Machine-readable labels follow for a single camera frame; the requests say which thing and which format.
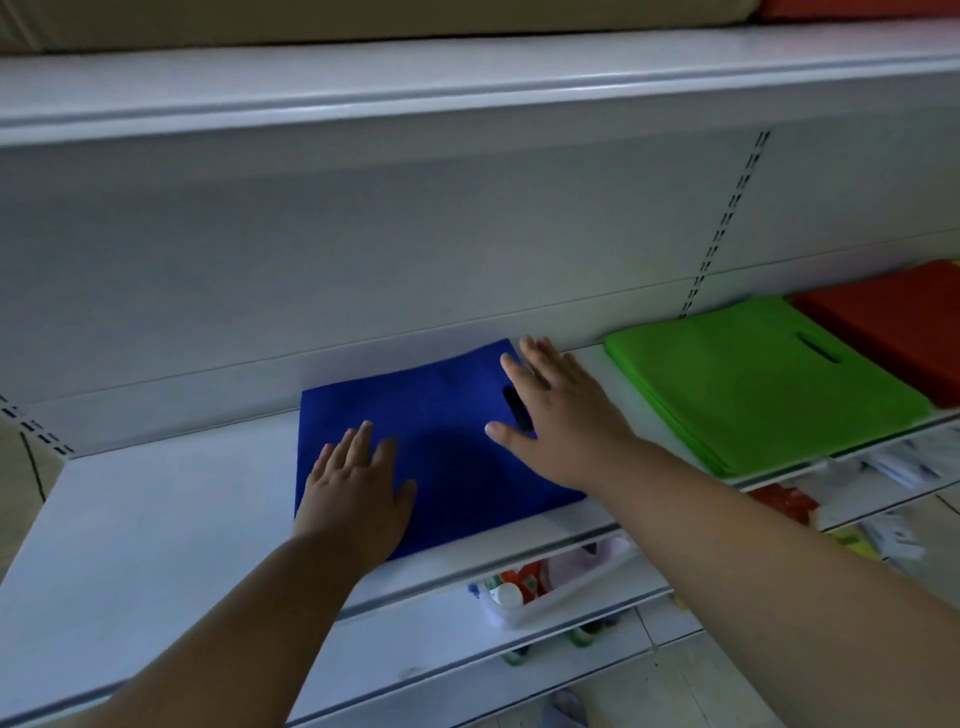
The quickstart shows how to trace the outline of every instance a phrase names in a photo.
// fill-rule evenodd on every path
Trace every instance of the stack of bags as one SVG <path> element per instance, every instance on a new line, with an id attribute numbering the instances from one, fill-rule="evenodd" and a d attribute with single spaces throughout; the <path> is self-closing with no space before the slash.
<path id="1" fill-rule="evenodd" d="M 930 411 L 923 394 L 776 297 L 629 328 L 604 346 L 721 477 L 855 447 Z"/>
<path id="2" fill-rule="evenodd" d="M 908 271 L 798 296 L 793 305 L 938 407 L 960 407 L 960 267 Z"/>

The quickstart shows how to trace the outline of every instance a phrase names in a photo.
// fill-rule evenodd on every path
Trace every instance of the green non-woven bag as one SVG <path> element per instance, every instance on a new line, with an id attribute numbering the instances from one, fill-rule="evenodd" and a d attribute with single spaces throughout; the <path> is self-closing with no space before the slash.
<path id="1" fill-rule="evenodd" d="M 885 437 L 931 409 L 922 394 L 778 297 L 628 328 L 604 339 L 604 348 L 721 477 Z"/>

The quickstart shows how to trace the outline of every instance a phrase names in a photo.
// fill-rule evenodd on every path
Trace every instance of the red bag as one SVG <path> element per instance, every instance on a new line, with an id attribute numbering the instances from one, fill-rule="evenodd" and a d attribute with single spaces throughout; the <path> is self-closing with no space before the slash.
<path id="1" fill-rule="evenodd" d="M 764 20 L 851 20 L 960 15 L 960 0 L 764 0 Z"/>
<path id="2" fill-rule="evenodd" d="M 938 407 L 960 406 L 960 267 L 936 260 L 791 303 Z"/>

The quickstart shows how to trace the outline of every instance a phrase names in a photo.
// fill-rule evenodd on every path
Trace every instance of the blue bag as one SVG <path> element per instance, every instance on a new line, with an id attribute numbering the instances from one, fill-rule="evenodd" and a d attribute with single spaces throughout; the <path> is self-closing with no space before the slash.
<path id="1" fill-rule="evenodd" d="M 410 526 L 391 558 L 583 498 L 539 477 L 484 433 L 488 422 L 516 424 L 505 396 L 516 393 L 500 367 L 504 352 L 515 354 L 508 339 L 416 369 L 304 392 L 296 507 L 324 444 L 339 443 L 364 420 L 373 422 L 374 441 L 396 438 L 395 483 L 414 478 L 418 485 Z"/>

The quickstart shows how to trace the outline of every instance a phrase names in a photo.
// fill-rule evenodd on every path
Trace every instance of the shelving unit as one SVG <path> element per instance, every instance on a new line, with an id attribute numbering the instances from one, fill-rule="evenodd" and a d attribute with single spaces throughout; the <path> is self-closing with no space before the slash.
<path id="1" fill-rule="evenodd" d="M 102 699 L 286 538 L 308 387 L 542 332 L 698 465 L 597 343 L 960 257 L 958 48 L 918 21 L 0 60 L 0 395 L 75 455 L 0 589 L 0 726 Z M 957 480 L 865 476 L 830 517 Z M 585 500 L 385 565 L 293 722 L 453 726 L 679 639 L 642 558 L 520 630 L 465 589 L 617 531 Z M 646 630 L 548 640 L 633 605 Z"/>

